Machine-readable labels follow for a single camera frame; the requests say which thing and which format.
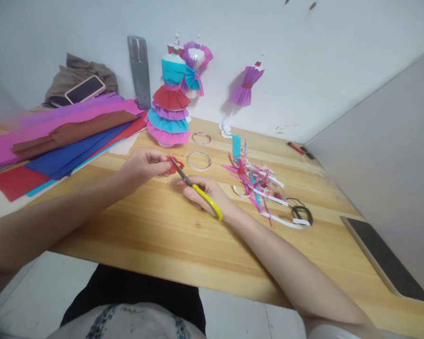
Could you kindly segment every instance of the brown cloth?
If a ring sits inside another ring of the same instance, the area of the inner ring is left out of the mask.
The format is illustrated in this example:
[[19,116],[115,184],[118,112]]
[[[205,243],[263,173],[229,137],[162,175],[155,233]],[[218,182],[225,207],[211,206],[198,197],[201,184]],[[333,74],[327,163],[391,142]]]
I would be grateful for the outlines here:
[[136,115],[126,111],[101,114],[88,121],[61,125],[47,137],[14,144],[11,151],[22,160],[30,159],[136,119]]
[[118,93],[116,75],[104,64],[88,62],[67,53],[66,66],[60,65],[60,72],[53,78],[52,86],[48,89],[44,101],[51,97],[65,97],[65,93],[92,75],[97,75],[106,85],[106,92]]

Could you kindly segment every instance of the smartphone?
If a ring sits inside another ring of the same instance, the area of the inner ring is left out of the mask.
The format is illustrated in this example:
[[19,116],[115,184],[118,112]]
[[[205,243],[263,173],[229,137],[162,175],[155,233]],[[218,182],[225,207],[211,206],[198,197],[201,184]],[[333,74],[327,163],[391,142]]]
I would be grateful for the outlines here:
[[400,297],[424,302],[424,290],[367,222],[341,217],[388,289]]
[[92,75],[67,91],[65,97],[71,104],[76,104],[98,96],[106,88],[105,84],[97,76]]

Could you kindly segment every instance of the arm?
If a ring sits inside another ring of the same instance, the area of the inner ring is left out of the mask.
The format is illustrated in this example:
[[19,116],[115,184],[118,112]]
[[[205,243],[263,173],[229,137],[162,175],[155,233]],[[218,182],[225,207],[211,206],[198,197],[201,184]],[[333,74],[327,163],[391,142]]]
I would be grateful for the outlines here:
[[151,177],[168,176],[170,167],[162,152],[135,148],[107,180],[0,218],[0,287],[24,264]]
[[[220,206],[224,220],[275,278],[307,330],[328,323],[362,339],[382,338],[368,316],[338,285],[294,246],[235,205],[213,179],[199,176],[189,176],[189,179]],[[183,193],[197,207],[214,214],[194,189],[186,186]]]

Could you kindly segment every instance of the red paper piece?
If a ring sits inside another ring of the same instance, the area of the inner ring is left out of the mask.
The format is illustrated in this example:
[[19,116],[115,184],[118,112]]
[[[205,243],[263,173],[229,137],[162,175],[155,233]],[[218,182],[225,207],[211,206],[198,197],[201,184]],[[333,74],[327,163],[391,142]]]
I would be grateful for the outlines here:
[[0,190],[10,202],[13,202],[49,180],[51,179],[44,174],[19,166],[0,173]]
[[[181,162],[181,161],[179,161],[179,160],[177,160],[176,159],[176,157],[173,157],[172,156],[172,158],[174,159],[174,161],[177,163],[177,165],[179,166],[179,168],[182,170],[183,168],[184,168],[184,164]],[[169,162],[171,162],[173,165],[171,166],[171,168],[170,168],[170,174],[175,174],[177,171],[176,171],[176,166],[174,166],[174,162],[173,162],[173,160],[171,160],[171,158],[170,157],[167,157],[167,159],[166,159],[167,161],[169,161]]]
[[190,104],[190,99],[182,90],[169,90],[161,86],[152,97],[156,105],[169,111],[177,111],[186,108]]

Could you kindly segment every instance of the yellow scissors handle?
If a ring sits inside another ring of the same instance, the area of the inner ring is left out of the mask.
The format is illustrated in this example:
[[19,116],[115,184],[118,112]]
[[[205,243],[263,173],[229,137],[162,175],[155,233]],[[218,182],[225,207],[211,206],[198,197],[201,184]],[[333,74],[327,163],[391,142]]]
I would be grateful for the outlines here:
[[197,191],[198,192],[198,194],[200,195],[200,196],[202,196],[202,198],[204,199],[204,200],[206,200],[207,201],[207,203],[212,207],[212,209],[215,211],[215,213],[217,213],[217,219],[219,220],[219,221],[222,221],[223,220],[223,214],[222,214],[222,212],[221,212],[221,210],[220,210],[220,207],[218,207],[218,205],[206,194],[206,193],[204,193],[203,192],[203,190],[201,189],[201,188],[199,188],[198,187],[198,185],[196,185],[196,184],[193,184],[192,185],[192,187],[193,187],[193,189],[195,190],[195,191]]

